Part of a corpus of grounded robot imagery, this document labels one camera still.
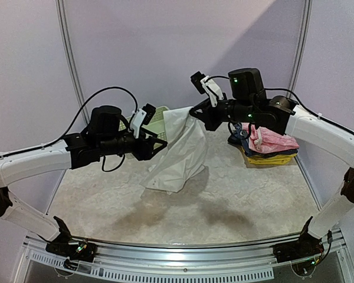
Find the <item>pink patterned shorts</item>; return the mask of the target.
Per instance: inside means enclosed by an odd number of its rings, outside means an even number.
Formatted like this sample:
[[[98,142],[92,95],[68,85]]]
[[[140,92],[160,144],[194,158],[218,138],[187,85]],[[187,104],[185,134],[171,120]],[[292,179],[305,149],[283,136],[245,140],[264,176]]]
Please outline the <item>pink patterned shorts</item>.
[[[297,150],[299,148],[295,138],[288,135],[282,136],[265,127],[255,129],[254,125],[251,126],[251,135],[247,141],[250,150],[261,154]]]

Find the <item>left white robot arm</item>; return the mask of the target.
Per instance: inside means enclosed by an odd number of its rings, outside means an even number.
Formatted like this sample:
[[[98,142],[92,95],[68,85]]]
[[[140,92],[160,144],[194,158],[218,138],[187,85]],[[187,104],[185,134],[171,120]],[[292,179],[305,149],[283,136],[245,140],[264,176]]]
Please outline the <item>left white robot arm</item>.
[[[12,222],[43,238],[64,256],[76,251],[76,243],[66,224],[49,218],[18,199],[8,186],[22,179],[58,170],[74,170],[103,162],[106,156],[124,158],[132,154],[138,161],[152,159],[167,142],[144,128],[155,114],[150,104],[136,110],[127,120],[115,106],[96,107],[89,124],[79,133],[65,134],[59,141],[33,149],[0,153],[0,219]]]

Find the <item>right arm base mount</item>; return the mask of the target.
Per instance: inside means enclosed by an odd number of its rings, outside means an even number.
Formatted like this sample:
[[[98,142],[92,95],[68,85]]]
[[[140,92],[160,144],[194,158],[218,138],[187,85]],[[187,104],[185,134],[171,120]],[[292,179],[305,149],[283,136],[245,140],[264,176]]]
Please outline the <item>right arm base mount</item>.
[[[290,262],[293,272],[302,278],[314,273],[316,267],[328,256],[333,242],[332,231],[328,230],[326,236],[329,246],[325,249],[322,238],[317,239],[308,233],[309,222],[303,226],[297,240],[272,246],[277,262]]]

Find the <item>white cloth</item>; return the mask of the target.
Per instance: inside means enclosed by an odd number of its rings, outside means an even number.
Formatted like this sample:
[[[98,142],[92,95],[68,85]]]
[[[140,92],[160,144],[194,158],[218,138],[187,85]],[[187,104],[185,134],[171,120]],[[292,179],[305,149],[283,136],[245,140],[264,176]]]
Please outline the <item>white cloth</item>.
[[[163,113],[167,148],[151,167],[140,185],[153,190],[178,193],[186,181],[204,169],[208,144],[198,119],[189,113],[191,107]]]

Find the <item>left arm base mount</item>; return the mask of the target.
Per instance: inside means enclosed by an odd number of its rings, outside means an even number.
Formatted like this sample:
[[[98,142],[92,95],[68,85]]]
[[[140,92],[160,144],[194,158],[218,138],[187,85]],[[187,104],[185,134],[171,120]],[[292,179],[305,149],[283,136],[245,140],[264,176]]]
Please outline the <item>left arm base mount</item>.
[[[72,271],[76,271],[80,261],[94,261],[97,252],[97,245],[89,242],[87,239],[75,239],[70,233],[64,221],[58,217],[54,217],[59,228],[58,236],[52,240],[47,240],[45,250],[51,254],[63,256],[65,261],[63,267]]]

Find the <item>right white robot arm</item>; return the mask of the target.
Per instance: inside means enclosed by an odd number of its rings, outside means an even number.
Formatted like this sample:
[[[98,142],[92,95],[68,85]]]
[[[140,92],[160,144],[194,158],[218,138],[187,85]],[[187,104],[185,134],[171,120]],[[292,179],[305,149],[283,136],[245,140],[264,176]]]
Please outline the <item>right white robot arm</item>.
[[[191,76],[191,83],[208,98],[189,113],[202,121],[206,130],[215,131],[224,122],[265,127],[282,136],[286,134],[311,143],[349,166],[339,190],[306,222],[302,237],[293,245],[293,252],[305,257],[315,249],[315,239],[325,236],[354,208],[354,131],[309,110],[298,97],[267,98],[268,89],[256,68],[237,69],[224,78],[230,82],[231,99],[224,95],[214,77],[199,71]]]

